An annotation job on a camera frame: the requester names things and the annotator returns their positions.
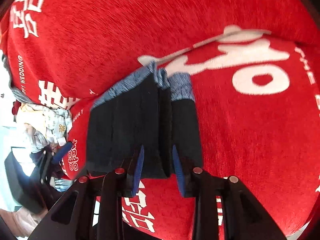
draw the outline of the black folded cloth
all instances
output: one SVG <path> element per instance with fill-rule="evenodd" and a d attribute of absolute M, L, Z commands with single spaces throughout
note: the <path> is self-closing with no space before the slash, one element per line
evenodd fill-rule
<path fill-rule="evenodd" d="M 172 146 L 202 167 L 199 128 L 190 76 L 167 78 L 154 62 L 106 91 L 90 113 L 86 169 L 92 175 L 120 167 L 144 146 L 142 178 L 168 178 Z"/>

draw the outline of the gray fabric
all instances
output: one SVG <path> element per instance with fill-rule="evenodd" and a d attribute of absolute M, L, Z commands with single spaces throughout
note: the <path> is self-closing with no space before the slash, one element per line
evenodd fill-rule
<path fill-rule="evenodd" d="M 31 107 L 34 111 L 42 111 L 47 128 L 45 136 L 50 142 L 57 143 L 57 140 L 64 137 L 72 128 L 72 115 L 69 110 L 49 109 L 36 104 L 27 104 L 26 107 Z"/>
<path fill-rule="evenodd" d="M 14 85 L 12 85 L 12 76 L 11 76 L 11 71 L 10 71 L 10 67 L 9 67 L 9 61 L 7 56 L 5 56 L 4 54 L 2 55 L 2 62 L 3 62 L 3 66 L 4 68 L 7 70 L 7 72 L 9 73 L 9 88 L 12 91 L 14 97 L 21 103 L 33 103 L 29 97 L 27 97 L 24 93 L 22 93 L 17 87 L 15 87 Z"/>
<path fill-rule="evenodd" d="M 190 75 L 188 73 L 178 72 L 168 78 L 171 90 L 171 101 L 181 99 L 191 99 L 195 101 L 193 95 Z"/>
<path fill-rule="evenodd" d="M 31 148 L 32 153 L 37 153 L 41 151 L 44 147 L 46 147 L 49 142 L 46 140 L 46 138 L 32 127 L 32 134 L 28 134 L 27 132 L 24 133 L 25 135 L 25 142 L 27 142 Z"/>
<path fill-rule="evenodd" d="M 59 192 L 67 191 L 73 184 L 73 180 L 68 179 L 54 179 L 54 188 Z"/>
<path fill-rule="evenodd" d="M 125 77 L 124 79 L 117 82 L 114 86 L 112 86 L 109 90 L 103 93 L 103 95 L 98 98 L 95 103 L 93 104 L 92 109 L 96 108 L 97 106 L 102 105 L 106 101 L 109 101 L 120 94 L 127 92 L 145 80 L 145 78 L 150 75 L 151 73 L 154 74 L 155 83 L 158 87 L 162 89 L 166 89 L 170 86 L 167 78 L 167 72 L 164 68 L 157 69 L 156 62 L 152 61 L 148 65 L 137 69 L 136 71 L 132 72 L 130 75 Z"/>

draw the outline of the white printed lettering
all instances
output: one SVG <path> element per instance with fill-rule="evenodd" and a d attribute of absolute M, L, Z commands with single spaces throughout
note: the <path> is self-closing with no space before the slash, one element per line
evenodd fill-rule
<path fill-rule="evenodd" d="M 178 56 L 181 56 L 182 54 L 188 51 L 191 51 L 192 49 L 199 48 L 201 46 L 204 46 L 214 41 L 218 41 L 221 43 L 230 43 L 230 42 L 237 43 L 237 42 L 244 42 L 244 41 L 253 41 L 261 38 L 263 34 L 271 34 L 271 31 L 259 30 L 259 29 L 243 30 L 237 25 L 228 25 L 224 28 L 223 34 L 195 43 L 192 45 L 192 48 L 184 48 L 161 58 L 153 57 L 150 55 L 142 55 L 138 57 L 138 61 L 143 66 L 149 64 L 151 61 L 155 61 L 159 66 L 161 64 L 164 64 L 166 62 L 169 62 L 175 59 Z"/>
<path fill-rule="evenodd" d="M 254 76 L 271 75 L 273 80 L 260 86 L 252 81 Z M 271 95 L 285 91 L 290 80 L 287 73 L 280 67 L 272 64 L 244 67 L 236 71 L 232 77 L 234 88 L 247 95 Z"/>
<path fill-rule="evenodd" d="M 39 100 L 41 104 L 49 107 L 49 108 L 63 108 L 69 110 L 71 106 L 73 106 L 76 102 L 78 102 L 79 98 L 65 98 L 61 95 L 61 92 L 58 87 L 53 91 L 54 84 L 52 82 L 47 83 L 47 88 L 44 88 L 45 81 L 39 80 L 39 88 L 41 89 L 41 95 L 39 95 Z"/>
<path fill-rule="evenodd" d="M 81 110 L 81 112 L 75 115 L 75 117 L 72 119 L 72 122 L 75 122 L 78 119 L 78 117 L 81 116 L 82 113 L 83 113 L 83 109 Z"/>
<path fill-rule="evenodd" d="M 310 85 L 314 85 L 316 83 L 316 79 L 313 75 L 313 72 L 310 71 L 310 67 L 308 65 L 308 61 L 305 59 L 304 52 L 302 51 L 302 49 L 300 49 L 298 47 L 295 47 L 294 51 L 301 55 L 300 61 L 304 64 L 303 68 L 306 70 L 306 74 L 308 76 Z M 315 99 L 316 99 L 316 104 L 318 106 L 318 109 L 320 110 L 320 95 L 315 95 Z"/>
<path fill-rule="evenodd" d="M 17 11 L 16 5 L 14 4 L 12 6 L 10 11 L 10 21 L 13 24 L 13 28 L 23 28 L 24 38 L 28 38 L 29 34 L 39 37 L 36 22 L 32 19 L 31 14 L 26 13 L 26 11 L 42 12 L 41 7 L 44 0 L 15 0 L 14 2 L 23 2 L 23 9 L 21 11 Z"/>
<path fill-rule="evenodd" d="M 73 146 L 70 151 L 68 151 L 68 163 L 69 169 L 71 171 L 77 171 L 79 169 L 77 157 L 77 140 L 73 139 Z"/>
<path fill-rule="evenodd" d="M 18 70 L 19 70 L 19 77 L 20 77 L 20 83 L 25 84 L 25 74 L 24 74 L 24 67 L 23 67 L 23 61 L 22 57 L 18 55 Z M 26 94 L 26 90 L 24 89 L 25 87 L 21 85 L 21 91 Z"/>
<path fill-rule="evenodd" d="M 223 222 L 223 216 L 222 215 L 218 215 L 218 225 L 222 226 L 222 222 Z"/>
<path fill-rule="evenodd" d="M 145 186 L 143 185 L 143 183 L 141 181 L 139 182 L 139 188 L 145 188 Z M 124 209 L 122 207 L 122 211 L 123 211 L 122 212 L 122 217 L 127 223 L 130 223 L 129 220 L 127 219 L 126 214 L 124 213 L 124 212 L 128 212 L 130 217 L 131 217 L 131 219 L 132 219 L 132 221 L 133 221 L 133 223 L 134 223 L 134 225 L 137 228 L 144 228 L 144 229 L 147 229 L 150 232 L 154 233 L 155 230 L 153 228 L 153 222 L 151 222 L 149 219 L 153 219 L 154 220 L 155 218 L 153 217 L 153 215 L 150 212 L 148 212 L 147 215 L 143 215 L 141 213 L 141 210 L 147 206 L 146 195 L 141 190 L 139 190 L 139 192 L 136 195 L 138 196 L 138 199 L 139 199 L 138 203 L 137 202 L 131 202 L 129 200 L 129 198 L 124 198 L 125 204 L 127 206 L 130 206 L 132 211 L 126 210 L 126 209 Z M 144 220 L 138 219 L 138 218 L 134 217 L 133 215 L 136 215 L 136 216 L 139 216 L 139 217 L 143 217 Z"/>
<path fill-rule="evenodd" d="M 167 74 L 171 76 L 176 72 L 186 72 L 194 75 L 206 69 L 222 69 L 250 63 L 286 60 L 290 56 L 285 51 L 270 48 L 270 41 L 266 39 L 260 39 L 248 45 L 219 45 L 218 50 L 226 54 L 198 64 L 186 65 L 188 56 L 178 57 L 166 66 Z"/>

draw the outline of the red fabric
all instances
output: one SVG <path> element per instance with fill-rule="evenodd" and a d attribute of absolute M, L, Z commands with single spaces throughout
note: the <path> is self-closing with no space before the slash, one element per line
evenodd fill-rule
<path fill-rule="evenodd" d="M 310 61 L 308 67 L 318 76 L 319 54 L 312 50 L 309 53 L 308 48 L 319 45 L 320 32 L 299 0 L 25 1 L 26 4 L 24 0 L 14 2 L 9 29 L 5 30 L 8 35 L 1 46 L 7 49 L 14 84 L 33 101 L 65 108 L 77 102 L 71 107 L 73 128 L 68 139 L 74 142 L 74 148 L 64 158 L 71 179 L 84 165 L 94 99 L 140 67 L 137 57 L 169 55 L 222 34 L 228 25 L 271 31 L 272 36 L 251 41 L 214 42 L 195 49 L 180 65 L 188 69 L 213 58 L 217 61 L 218 56 L 228 53 L 221 49 L 222 45 L 244 46 L 261 40 L 288 55 L 281 60 L 249 61 L 204 70 L 193 74 L 191 80 L 204 168 L 221 177 L 237 175 L 284 233 L 294 233 L 303 226 L 319 186 L 320 102 L 315 97 L 319 92 L 305 68 L 306 60 Z M 22 20 L 28 23 L 25 28 Z M 294 42 L 305 46 L 299 44 L 302 50 L 296 49 Z M 265 64 L 275 65 L 287 74 L 288 88 L 263 95 L 236 90 L 233 82 L 238 70 Z M 179 64 L 175 62 L 173 69 L 177 68 Z M 256 76 L 253 82 L 260 86 L 271 80 L 268 75 Z M 58 93 L 57 88 L 65 102 L 60 96 L 53 96 Z M 124 200 L 128 222 L 136 226 L 135 220 L 140 230 L 160 239 L 188 239 L 194 202 L 179 196 L 175 177 L 146 179 L 142 183 L 139 204 L 128 205 Z"/>
<path fill-rule="evenodd" d="M 9 15 L 10 12 L 7 11 L 1 22 L 0 22 L 0 49 L 3 54 L 7 55 L 7 40 L 8 40 L 8 30 L 9 30 Z"/>
<path fill-rule="evenodd" d="M 69 178 L 67 175 L 63 175 L 63 176 L 62 176 L 62 179 L 68 179 L 68 180 L 70 180 L 70 178 Z"/>
<path fill-rule="evenodd" d="M 19 101 L 16 100 L 15 102 L 13 102 L 13 107 L 12 107 L 12 110 L 11 110 L 13 115 L 16 115 L 18 113 L 18 110 L 19 110 L 20 106 L 21 106 L 21 103 Z"/>

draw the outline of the clothing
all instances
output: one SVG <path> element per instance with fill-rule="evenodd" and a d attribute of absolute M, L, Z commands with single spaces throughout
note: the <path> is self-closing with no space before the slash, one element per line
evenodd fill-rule
<path fill-rule="evenodd" d="M 47 133 L 47 128 L 45 126 L 45 117 L 43 115 L 43 112 L 40 110 L 35 111 L 28 104 L 23 104 L 19 107 L 16 122 L 20 125 L 28 123 L 34 129 L 42 133 L 44 136 Z"/>
<path fill-rule="evenodd" d="M 22 207 L 16 212 L 0 209 L 0 216 L 14 236 L 29 237 L 47 212 L 48 210 L 45 209 L 40 214 L 36 215 Z"/>
<path fill-rule="evenodd" d="M 36 25 L 19 28 L 10 12 Z M 238 176 L 285 234 L 305 224 L 319 187 L 320 33 L 299 0 L 16 0 L 10 12 L 1 46 L 13 83 L 21 86 L 23 65 L 30 99 L 71 108 L 71 179 L 85 166 L 94 101 L 146 56 L 190 75 L 204 168 Z M 195 46 L 217 35 L 226 36 Z M 127 223 L 160 239 L 188 239 L 194 200 L 179 196 L 175 177 L 142 184 L 133 200 L 142 209 L 123 202 Z"/>
<path fill-rule="evenodd" d="M 54 147 L 54 144 L 50 143 L 50 145 L 47 145 L 46 147 L 41 149 L 39 152 L 30 154 L 30 158 L 32 162 L 36 165 L 36 168 L 39 168 L 41 161 L 44 158 L 44 151 L 46 151 L 47 153 L 51 153 L 53 151 L 53 147 Z M 51 163 L 51 171 L 52 171 L 52 174 L 51 174 L 52 179 L 54 178 L 61 179 L 65 176 L 61 168 L 60 162 L 55 164 Z"/>
<path fill-rule="evenodd" d="M 49 142 L 42 133 L 34 129 L 30 124 L 25 123 L 24 141 L 29 145 L 32 153 L 37 153 L 46 147 Z"/>
<path fill-rule="evenodd" d="M 190 76 L 169 80 L 151 62 L 119 81 L 91 109 L 86 169 L 111 172 L 144 147 L 142 178 L 169 178 L 172 147 L 202 167 L 198 120 Z"/>
<path fill-rule="evenodd" d="M 54 178 L 54 188 L 59 192 L 66 192 L 73 184 L 73 180 Z"/>
<path fill-rule="evenodd" d="M 64 109 L 49 109 L 45 106 L 25 104 L 19 108 L 18 124 L 31 124 L 50 142 L 58 142 L 72 128 L 70 112 Z"/>
<path fill-rule="evenodd" d="M 19 101 L 15 101 L 15 102 L 13 102 L 13 107 L 12 107 L 12 114 L 13 115 L 17 115 L 18 114 L 18 110 L 19 110 L 19 107 L 21 106 L 21 102 L 19 102 Z"/>
<path fill-rule="evenodd" d="M 32 101 L 30 100 L 30 98 L 24 94 L 21 90 L 19 90 L 17 87 L 15 87 L 13 85 L 12 82 L 12 76 L 11 76 L 11 70 L 9 67 L 9 63 L 8 63 L 8 58 L 6 55 L 2 55 L 1 60 L 3 62 L 3 66 L 4 68 L 7 70 L 8 74 L 9 74 L 9 88 L 12 91 L 14 97 L 16 98 L 17 101 L 21 102 L 21 103 L 32 103 Z"/>

